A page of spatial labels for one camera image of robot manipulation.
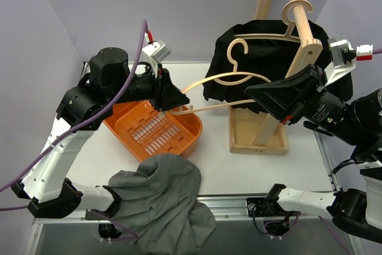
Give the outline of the wooden hanger of grey skirt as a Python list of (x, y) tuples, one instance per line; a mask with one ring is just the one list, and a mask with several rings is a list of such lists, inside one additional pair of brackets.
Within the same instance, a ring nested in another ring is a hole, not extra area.
[[(231, 72), (219, 73), (219, 74), (216, 74), (216, 75), (204, 78), (202, 80), (196, 81), (196, 82), (190, 84), (185, 89), (183, 89), (182, 92), (185, 94), (186, 92), (194, 89), (195, 87), (197, 87), (199, 85), (202, 85), (202, 84), (205, 84), (207, 82), (211, 82), (211, 81), (214, 81), (214, 82), (216, 82), (216, 83), (218, 83), (218, 84), (220, 84), (222, 86), (227, 86), (227, 87), (243, 84), (243, 83), (249, 81), (251, 78), (258, 78), (258, 79), (263, 80), (266, 83), (270, 83), (271, 80), (266, 78), (263, 75), (260, 75), (260, 74), (257, 74), (257, 73), (252, 73), (252, 72), (241, 72), (241, 71), (238, 71), (238, 62), (232, 57), (232, 49), (233, 49), (233, 47), (236, 44), (241, 44), (242, 45), (242, 47), (244, 49), (244, 54), (248, 54), (248, 51), (249, 51), (249, 47), (248, 47), (247, 42), (244, 39), (242, 39), (242, 38), (234, 39), (229, 44), (229, 46), (227, 48), (227, 51), (226, 51), (226, 56), (227, 56), (227, 59), (228, 59), (229, 63), (233, 66), (233, 70)], [(237, 81), (231, 81), (231, 82), (222, 80), (222, 78), (226, 78), (228, 76), (245, 76), (245, 77), (242, 78), (242, 79), (239, 79)], [(186, 115), (186, 114), (189, 114), (189, 113), (197, 113), (197, 112), (202, 112), (202, 111), (206, 111), (206, 110), (219, 109), (219, 108), (223, 108), (223, 107), (229, 107), (229, 106), (234, 106), (234, 105), (242, 105), (242, 104), (247, 104), (247, 103), (252, 103), (252, 102), (254, 102), (254, 100), (240, 100), (240, 101), (229, 102), (229, 103), (222, 103), (222, 104), (219, 104), (219, 105), (202, 107), (202, 108), (197, 108), (197, 109), (195, 109), (193, 107), (193, 105), (190, 105), (187, 108), (187, 110), (184, 110), (184, 108), (181, 107), (178, 110), (171, 110), (171, 111), (169, 111), (169, 113), (172, 114), (172, 115)]]

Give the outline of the grey pleated skirt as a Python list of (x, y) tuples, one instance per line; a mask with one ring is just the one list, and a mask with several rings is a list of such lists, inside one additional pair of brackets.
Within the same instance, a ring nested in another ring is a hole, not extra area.
[(113, 175), (109, 186), (122, 199), (113, 219), (138, 235), (133, 246), (143, 254), (198, 254), (217, 226), (197, 200), (199, 168), (180, 155), (152, 156)]

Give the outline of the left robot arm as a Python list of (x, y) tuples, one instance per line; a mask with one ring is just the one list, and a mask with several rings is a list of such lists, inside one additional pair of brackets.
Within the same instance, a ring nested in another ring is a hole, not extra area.
[(41, 159), (11, 186), (19, 198), (29, 200), (27, 208), (34, 217), (62, 219), (76, 210), (94, 210), (113, 219), (120, 213), (121, 197), (112, 188), (82, 186), (67, 173), (86, 141), (112, 116), (115, 104), (147, 100), (164, 112), (189, 103), (162, 66), (170, 49), (153, 42), (141, 52), (145, 71), (136, 74), (126, 51), (100, 50), (90, 59), (89, 72), (63, 96)]

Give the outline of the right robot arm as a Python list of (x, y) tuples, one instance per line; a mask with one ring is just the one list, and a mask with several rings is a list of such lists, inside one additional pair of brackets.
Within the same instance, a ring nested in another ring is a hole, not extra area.
[(351, 166), (364, 185), (323, 193), (275, 184), (264, 204), (270, 214), (312, 214), (349, 235), (381, 242), (381, 90), (348, 103), (330, 92), (335, 80), (331, 72), (310, 65), (289, 78), (247, 87), (245, 94), (281, 124), (303, 121), (323, 134), (332, 176)]

